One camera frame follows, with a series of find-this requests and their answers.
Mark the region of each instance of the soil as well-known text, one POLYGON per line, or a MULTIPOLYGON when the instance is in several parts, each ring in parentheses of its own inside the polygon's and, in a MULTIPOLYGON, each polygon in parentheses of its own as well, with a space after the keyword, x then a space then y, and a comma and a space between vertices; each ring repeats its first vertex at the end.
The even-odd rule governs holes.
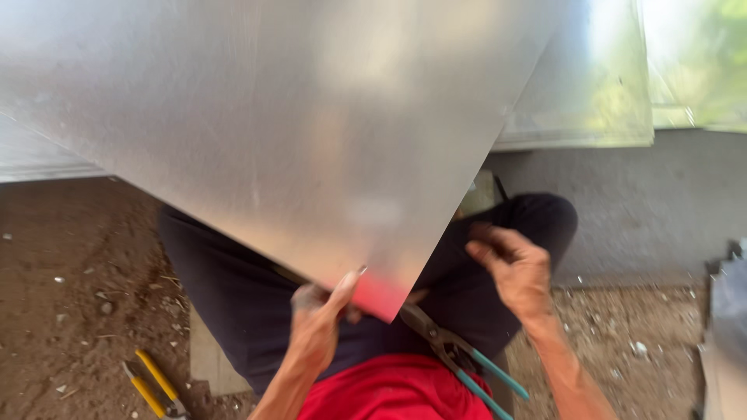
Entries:
MULTIPOLYGON (((116 179, 0 185, 0 233, 12 235, 0 240, 0 419, 154 419, 121 366, 145 371, 137 348, 194 419, 249 415, 250 392, 213 398, 207 383, 190 380, 189 300, 155 231, 160 205, 116 179), (102 311, 107 302, 111 313, 102 311)), ((558 289, 554 299, 621 419, 688 418, 700 393, 703 290, 558 289), (635 342, 648 353, 634 355, 635 342)), ((515 403, 516 418, 554 419, 526 338, 508 355, 511 375, 532 396, 515 403)))

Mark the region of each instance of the dark pants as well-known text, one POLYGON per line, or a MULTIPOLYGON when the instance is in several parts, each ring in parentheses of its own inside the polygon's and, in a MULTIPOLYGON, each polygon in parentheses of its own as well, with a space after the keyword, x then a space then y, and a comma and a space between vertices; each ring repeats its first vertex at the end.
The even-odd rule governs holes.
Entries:
MULTIPOLYGON (((517 229, 550 252, 555 268, 577 219, 563 198, 529 194, 447 226, 413 290, 428 288, 420 307, 492 358, 520 324, 490 275, 464 250, 469 226, 478 220, 517 229)), ((298 285, 277 274, 270 260, 171 207, 162 210, 158 228, 194 308, 236 371, 263 394, 288 347, 290 300, 298 285)), ((434 356, 399 317, 386 324, 367 316, 357 325, 342 322, 335 358, 319 379, 387 353, 434 356)))

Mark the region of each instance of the yellow handle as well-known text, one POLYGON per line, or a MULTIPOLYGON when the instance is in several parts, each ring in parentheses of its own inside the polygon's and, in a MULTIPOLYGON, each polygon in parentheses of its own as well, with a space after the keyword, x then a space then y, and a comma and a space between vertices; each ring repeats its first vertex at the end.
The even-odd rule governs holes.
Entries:
POLYGON ((151 409, 153 409, 158 418, 163 418, 164 414, 166 414, 166 409, 164 408, 164 405, 161 404, 161 402, 155 397, 155 395, 153 395, 153 391, 150 390, 148 384, 145 383, 143 378, 134 377, 130 379, 130 381, 132 382, 132 385, 135 385, 135 388, 140 391, 140 395, 145 398, 145 401, 147 401, 148 405, 151 409))
POLYGON ((161 370, 158 368, 158 366, 153 362, 153 359, 150 358, 150 355, 145 352, 145 350, 137 349, 135 351, 135 354, 137 354, 141 360, 143 360, 143 363, 145 363, 145 366, 150 371, 150 374, 153 375, 156 382, 158 382, 158 385, 161 386, 161 388, 166 392, 166 395, 169 396, 172 400, 175 400, 179 397, 179 394, 176 392, 176 389, 171 385, 171 382, 169 382, 168 379, 166 379, 166 376, 161 372, 161 370))

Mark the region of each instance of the blue-handled tin snips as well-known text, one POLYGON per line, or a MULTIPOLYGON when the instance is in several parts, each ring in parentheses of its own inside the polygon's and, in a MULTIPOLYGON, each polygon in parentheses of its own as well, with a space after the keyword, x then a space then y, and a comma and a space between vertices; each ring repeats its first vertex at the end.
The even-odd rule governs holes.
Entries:
POLYGON ((506 413, 506 411, 500 408, 500 406, 490 398, 487 392, 480 388, 470 375, 456 364, 454 360, 455 354, 453 351, 447 351, 447 346, 452 346, 453 349, 457 350, 459 353, 469 355, 475 362, 484 367, 484 369, 505 382, 524 400, 529 399, 529 394, 526 389, 457 334, 440 328, 435 322, 433 322, 433 319, 426 315, 426 313, 417 305, 405 303, 402 306, 402 309, 400 309, 400 317, 408 327, 412 328, 416 333, 420 334, 430 343, 430 347, 439 359, 441 359, 441 361, 470 391, 480 397, 493 413, 496 413, 503 420, 513 420, 513 417, 511 417, 509 413, 506 413))

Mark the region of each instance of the metal sheet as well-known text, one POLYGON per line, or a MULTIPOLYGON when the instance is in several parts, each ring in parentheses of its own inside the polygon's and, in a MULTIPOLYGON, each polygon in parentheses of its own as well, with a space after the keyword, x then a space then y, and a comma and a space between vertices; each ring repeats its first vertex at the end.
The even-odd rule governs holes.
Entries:
POLYGON ((654 127, 747 132, 747 1, 642 4, 654 127))
POLYGON ((5 0, 0 111, 391 320, 564 4, 5 0))
POLYGON ((493 150, 653 138, 638 1, 573 0, 493 150))
POLYGON ((100 167, 0 115, 0 183, 105 175, 100 167))

